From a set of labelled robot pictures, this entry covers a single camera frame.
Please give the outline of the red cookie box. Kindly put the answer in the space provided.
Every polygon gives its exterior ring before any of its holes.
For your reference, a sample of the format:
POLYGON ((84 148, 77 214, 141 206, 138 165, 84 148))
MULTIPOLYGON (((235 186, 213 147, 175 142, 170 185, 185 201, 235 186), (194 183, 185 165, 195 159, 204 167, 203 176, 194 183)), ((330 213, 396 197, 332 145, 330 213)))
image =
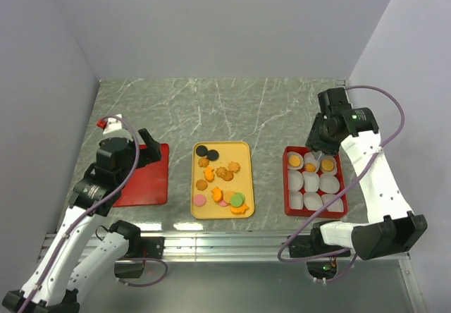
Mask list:
MULTIPOLYGON (((315 211, 309 211, 305 208, 305 206, 303 206, 303 209, 301 210, 292 210, 289 208, 289 204, 288 204, 288 165, 287 165, 287 153, 288 152, 298 152, 300 153, 302 156, 304 156, 307 152, 311 152, 309 149, 307 149, 307 147, 304 146, 287 146, 285 148, 285 151, 283 153, 283 196, 284 196, 284 208, 285 208, 285 214, 288 216, 303 216, 303 217, 308 217, 311 216, 315 211)), ((337 161, 338 164, 338 172, 335 174, 335 177, 340 181, 340 190, 339 192, 341 192, 342 190, 344 190, 345 188, 345 183, 344 183, 344 178, 343 178, 343 172, 342 172, 342 166, 341 166, 341 162, 340 162, 340 157, 338 155, 332 156, 335 158, 335 160, 337 161)), ((317 174, 319 175, 319 177, 321 176, 321 174, 323 174, 323 172, 320 170, 318 170, 317 174)), ((300 192, 304 195, 305 191, 304 191, 304 184, 302 189, 300 190, 300 192)), ((324 192, 318 190, 317 193, 322 196, 323 194, 325 194, 324 192)))

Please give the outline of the large orange fish cookie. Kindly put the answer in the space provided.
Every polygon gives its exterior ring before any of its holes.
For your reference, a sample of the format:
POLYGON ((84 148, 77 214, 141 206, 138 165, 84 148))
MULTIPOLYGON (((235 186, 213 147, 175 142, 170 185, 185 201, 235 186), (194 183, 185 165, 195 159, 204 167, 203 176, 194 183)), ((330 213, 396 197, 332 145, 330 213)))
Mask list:
POLYGON ((215 173, 214 173, 214 168, 207 166, 204 169, 204 179, 208 182, 208 183, 212 183, 214 181, 215 178, 215 173))

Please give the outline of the maple leaf cookie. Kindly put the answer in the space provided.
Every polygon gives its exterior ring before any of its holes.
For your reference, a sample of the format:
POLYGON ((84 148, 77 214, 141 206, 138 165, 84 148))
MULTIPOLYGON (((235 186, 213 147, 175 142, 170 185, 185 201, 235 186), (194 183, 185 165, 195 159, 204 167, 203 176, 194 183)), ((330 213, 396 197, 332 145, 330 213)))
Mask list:
POLYGON ((240 171, 240 165, 236 161, 232 161, 228 164, 228 170, 232 173, 237 173, 240 171))

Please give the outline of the steel tongs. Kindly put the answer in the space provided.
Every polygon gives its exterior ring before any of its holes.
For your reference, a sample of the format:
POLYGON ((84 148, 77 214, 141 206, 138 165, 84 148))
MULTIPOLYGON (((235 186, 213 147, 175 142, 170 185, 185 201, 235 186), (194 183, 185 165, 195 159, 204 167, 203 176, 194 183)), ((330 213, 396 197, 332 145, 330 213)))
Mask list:
POLYGON ((324 153, 321 151, 313 152, 314 159, 316 162, 316 165, 319 165, 324 157, 324 153))

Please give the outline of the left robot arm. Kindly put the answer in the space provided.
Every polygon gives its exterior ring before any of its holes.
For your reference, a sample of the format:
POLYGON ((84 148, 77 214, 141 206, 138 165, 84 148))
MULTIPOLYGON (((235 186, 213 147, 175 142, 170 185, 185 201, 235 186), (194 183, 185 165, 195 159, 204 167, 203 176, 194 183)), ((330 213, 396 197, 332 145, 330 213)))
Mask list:
POLYGON ((147 129, 138 133, 143 148, 124 137, 99 143, 96 161, 73 188, 60 231, 43 260, 20 290, 5 295, 2 305, 8 311, 79 312, 83 297, 118 259, 144 257, 141 230, 126 221, 112 224, 100 245, 85 259, 80 257, 121 196, 132 167, 161 160, 161 145, 147 129))

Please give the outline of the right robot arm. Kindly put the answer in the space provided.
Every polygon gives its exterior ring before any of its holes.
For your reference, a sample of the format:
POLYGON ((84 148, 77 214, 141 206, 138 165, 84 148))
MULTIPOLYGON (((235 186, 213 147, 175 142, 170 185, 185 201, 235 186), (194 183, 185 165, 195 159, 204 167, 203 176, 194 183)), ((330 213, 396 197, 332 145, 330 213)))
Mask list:
POLYGON ((326 256, 332 250, 354 250, 363 260, 408 252, 426 231, 422 214, 414 214, 403 197, 383 152, 381 135, 368 108, 318 113, 306 146, 313 152, 348 156, 367 210, 367 223, 327 221, 313 226, 310 247, 326 256))

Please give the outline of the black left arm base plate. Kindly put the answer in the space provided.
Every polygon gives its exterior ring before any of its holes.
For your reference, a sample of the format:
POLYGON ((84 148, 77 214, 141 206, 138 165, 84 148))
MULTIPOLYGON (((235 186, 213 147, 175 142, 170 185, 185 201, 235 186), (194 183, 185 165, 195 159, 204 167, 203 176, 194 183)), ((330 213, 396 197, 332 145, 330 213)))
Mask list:
POLYGON ((164 237, 139 237, 129 241, 127 258, 152 258, 161 259, 163 257, 165 238, 164 237))

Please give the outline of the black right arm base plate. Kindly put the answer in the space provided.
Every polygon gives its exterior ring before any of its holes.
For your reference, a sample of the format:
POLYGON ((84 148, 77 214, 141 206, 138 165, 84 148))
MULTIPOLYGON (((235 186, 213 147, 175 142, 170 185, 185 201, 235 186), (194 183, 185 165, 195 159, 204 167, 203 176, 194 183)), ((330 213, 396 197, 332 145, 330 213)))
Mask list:
POLYGON ((291 259, 312 257, 320 254, 337 252, 342 247, 337 245, 325 245, 324 243, 314 242, 312 238, 306 235, 296 237, 288 246, 291 259))

